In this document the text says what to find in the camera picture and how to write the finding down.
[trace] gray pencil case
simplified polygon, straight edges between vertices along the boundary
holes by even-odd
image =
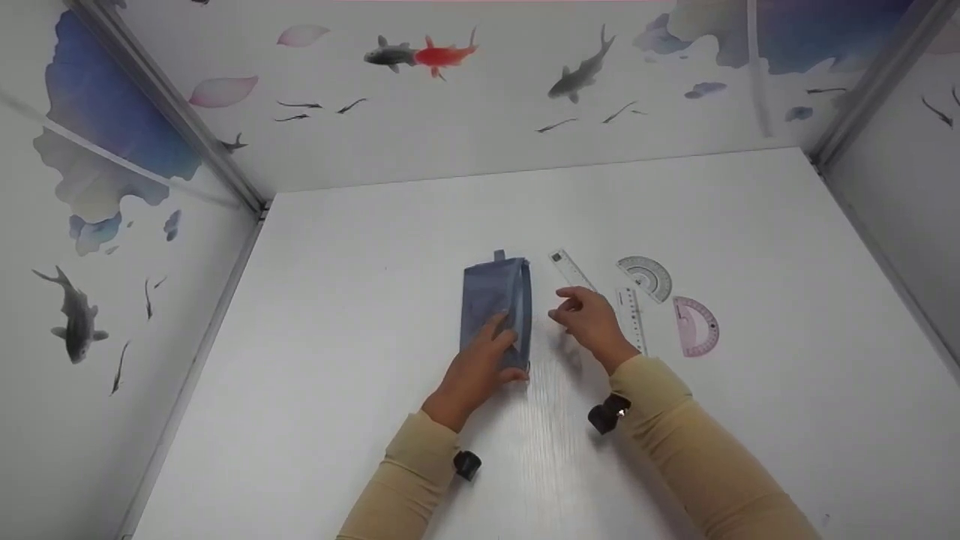
[[[492,262],[464,270],[464,303],[460,316],[460,350],[500,311],[507,312],[502,328],[516,331],[514,346],[507,350],[500,367],[530,371],[530,327],[532,323],[530,263],[526,258],[506,258],[503,250],[493,253]]]

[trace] metal frame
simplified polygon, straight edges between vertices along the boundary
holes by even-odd
[[[830,168],[870,123],[957,7],[960,0],[914,0],[893,37],[853,90],[856,99],[851,100],[850,108],[833,119],[809,153],[814,165],[829,175]],[[829,177],[824,181],[829,184]]]
[[[105,45],[131,79],[170,121],[187,143],[200,154],[214,176],[252,215],[263,210],[266,199],[252,186],[229,157],[227,149],[206,127],[109,3],[97,0],[64,0],[68,8]]]

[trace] wall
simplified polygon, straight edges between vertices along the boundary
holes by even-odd
[[[227,205],[133,174],[0,103],[0,536],[107,540],[252,218],[233,208],[62,3],[5,3],[0,65],[7,94]],[[51,333],[72,330],[60,312],[64,288],[33,271],[56,276],[57,266],[98,308],[94,330],[108,333],[85,357],[71,358]],[[89,311],[71,310],[72,320],[84,313],[89,319]]]
[[[828,171],[828,178],[954,356],[960,357],[960,135],[951,125],[954,119],[960,121],[956,19]]]
[[[808,148],[910,2],[758,0],[756,61],[747,0],[118,4],[213,132],[242,133],[235,158],[269,195]],[[604,25],[602,68],[577,77]],[[464,48],[474,28],[459,65],[424,51],[424,35]],[[371,63],[378,36],[409,42],[391,52],[414,65]]]

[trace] hand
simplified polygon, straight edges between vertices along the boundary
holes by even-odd
[[[480,329],[467,347],[453,358],[440,387],[423,402],[421,410],[434,422],[460,432],[470,414],[496,390],[511,380],[529,380],[526,372],[499,369],[500,358],[516,341],[516,332],[494,336],[506,313],[497,313]]]
[[[557,290],[557,296],[566,300],[547,314],[593,353],[608,374],[613,375],[620,364],[640,354],[623,336],[616,314],[603,295],[583,287],[565,287]]]

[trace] pink petal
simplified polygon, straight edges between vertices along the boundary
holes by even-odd
[[[193,89],[189,103],[208,109],[229,107],[250,95],[259,80],[260,78],[256,76],[241,79],[207,79]]]
[[[288,47],[309,47],[327,32],[329,32],[327,28],[316,24],[298,24],[284,30],[276,43]]]

